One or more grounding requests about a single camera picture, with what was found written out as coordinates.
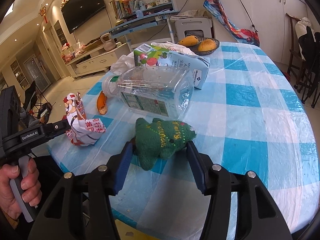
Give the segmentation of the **person's left hand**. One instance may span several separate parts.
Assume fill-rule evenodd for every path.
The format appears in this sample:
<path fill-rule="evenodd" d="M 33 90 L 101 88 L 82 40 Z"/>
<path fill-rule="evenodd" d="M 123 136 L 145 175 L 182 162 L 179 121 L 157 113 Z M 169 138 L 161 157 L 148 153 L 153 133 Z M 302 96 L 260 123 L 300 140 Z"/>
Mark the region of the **person's left hand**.
<path fill-rule="evenodd" d="M 21 214 L 28 223 L 35 220 L 35 206 L 42 197 L 38 177 L 36 163 L 27 155 L 17 165 L 1 167 L 1 209 L 13 220 Z"/>

